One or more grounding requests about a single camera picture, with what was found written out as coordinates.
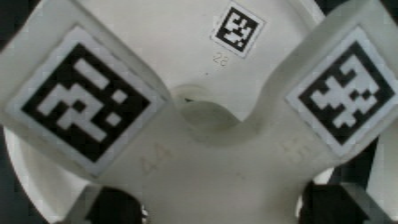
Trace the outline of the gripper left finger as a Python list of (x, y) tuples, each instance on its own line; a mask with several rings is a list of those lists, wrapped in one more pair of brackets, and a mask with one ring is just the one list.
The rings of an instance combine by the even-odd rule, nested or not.
[(137, 198), (121, 189), (89, 184), (57, 224), (144, 224)]

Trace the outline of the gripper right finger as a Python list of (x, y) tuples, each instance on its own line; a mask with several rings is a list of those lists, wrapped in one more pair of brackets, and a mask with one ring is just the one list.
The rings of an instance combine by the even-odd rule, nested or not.
[(299, 224), (398, 224), (368, 194), (370, 176), (310, 182), (302, 194)]

